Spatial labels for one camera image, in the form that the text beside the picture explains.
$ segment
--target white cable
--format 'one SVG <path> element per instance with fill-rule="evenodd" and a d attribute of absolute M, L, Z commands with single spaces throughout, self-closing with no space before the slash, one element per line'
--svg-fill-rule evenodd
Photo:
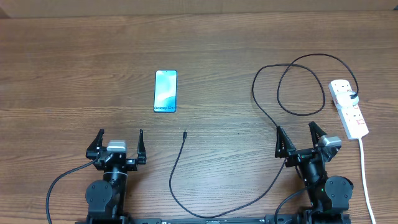
<path fill-rule="evenodd" d="M 368 206 L 369 214 L 371 216 L 372 224 L 376 224 L 376 220 L 374 219 L 371 203 L 369 201 L 369 195 L 368 195 L 368 187 L 366 186 L 366 177 L 365 177 L 365 158 L 364 158 L 364 152 L 363 152 L 363 143 L 362 139 L 359 138 L 359 150 L 361 151 L 361 171 L 362 171 L 362 183 L 363 183 L 363 190 L 365 192 L 365 200 L 366 200 L 366 205 Z"/>

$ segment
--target tabletop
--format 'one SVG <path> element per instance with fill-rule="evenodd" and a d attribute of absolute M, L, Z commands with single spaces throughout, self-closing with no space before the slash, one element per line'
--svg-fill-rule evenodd
<path fill-rule="evenodd" d="M 0 223 L 45 223 L 45 196 L 61 173 L 88 160 L 100 128 L 104 145 L 125 139 L 135 156 L 144 130 L 147 164 L 129 174 L 126 211 L 133 217 L 192 218 L 173 200 L 169 175 L 183 130 L 188 138 L 173 187 L 200 215 L 238 207 L 262 194 L 279 170 L 275 127 L 251 97 L 256 72 L 312 53 L 332 54 L 354 71 L 369 134 L 363 138 L 370 201 L 379 223 L 398 222 L 398 13 L 300 12 L 183 16 L 76 17 L 0 20 Z M 294 116 L 276 100 L 284 68 L 259 74 L 256 98 L 299 149 L 310 147 L 308 123 L 337 134 L 343 147 L 328 175 L 354 183 L 353 223 L 370 223 L 361 182 L 358 142 L 348 140 L 327 85 L 354 81 L 327 57 L 298 61 L 319 77 L 325 108 Z M 153 112 L 155 71 L 178 71 L 177 112 Z M 306 113 L 322 105 L 310 73 L 292 68 L 280 100 Z M 93 166 L 61 179 L 50 198 L 54 223 L 82 221 L 85 190 L 102 173 Z M 303 187 L 285 168 L 260 201 L 225 217 L 272 214 Z M 280 213 L 308 205 L 303 194 Z"/>

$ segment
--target smartphone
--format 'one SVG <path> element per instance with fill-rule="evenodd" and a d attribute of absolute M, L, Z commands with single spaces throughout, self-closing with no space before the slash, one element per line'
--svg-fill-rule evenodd
<path fill-rule="evenodd" d="M 177 71 L 158 70 L 155 75 L 156 113 L 174 113 L 177 109 Z"/>

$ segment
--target blue phone screen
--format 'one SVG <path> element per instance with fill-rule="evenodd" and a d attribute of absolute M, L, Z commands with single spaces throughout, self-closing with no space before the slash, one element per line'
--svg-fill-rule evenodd
<path fill-rule="evenodd" d="M 154 111 L 173 113 L 177 102 L 177 71 L 158 70 L 155 80 Z"/>

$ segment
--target wooden surface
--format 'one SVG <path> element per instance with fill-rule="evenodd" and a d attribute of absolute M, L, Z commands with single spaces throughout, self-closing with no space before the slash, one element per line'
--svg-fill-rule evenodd
<path fill-rule="evenodd" d="M 393 10 L 398 0 L 0 0 L 11 18 Z"/>
<path fill-rule="evenodd" d="M 88 162 L 85 149 L 99 128 L 104 144 L 127 139 L 130 154 L 144 129 L 146 166 L 131 172 L 126 210 L 134 217 L 191 218 L 169 193 L 170 171 L 188 138 L 174 176 L 176 196 L 193 212 L 214 215 L 242 205 L 271 183 L 275 127 L 254 104 L 250 88 L 259 68 L 322 52 L 344 60 L 360 86 L 370 134 L 364 140 L 370 200 L 378 223 L 398 222 L 398 13 L 324 12 L 203 16 L 89 17 L 0 20 L 0 223 L 45 223 L 45 196 L 62 172 Z M 370 223 L 357 141 L 349 141 L 328 83 L 352 78 L 338 62 L 305 58 L 326 91 L 325 109 L 311 117 L 282 111 L 276 102 L 283 68 L 257 79 L 257 99 L 296 147 L 311 146 L 308 122 L 338 134 L 343 148 L 329 175 L 353 181 L 353 223 Z M 155 71 L 178 70 L 176 113 L 153 112 Z M 315 79 L 291 69 L 281 100 L 314 111 L 322 96 Z M 85 189 L 102 178 L 94 167 L 55 186 L 54 223 L 84 220 Z M 284 169 L 269 195 L 226 217 L 261 217 L 303 187 Z M 308 205 L 304 194 L 282 208 Z"/>

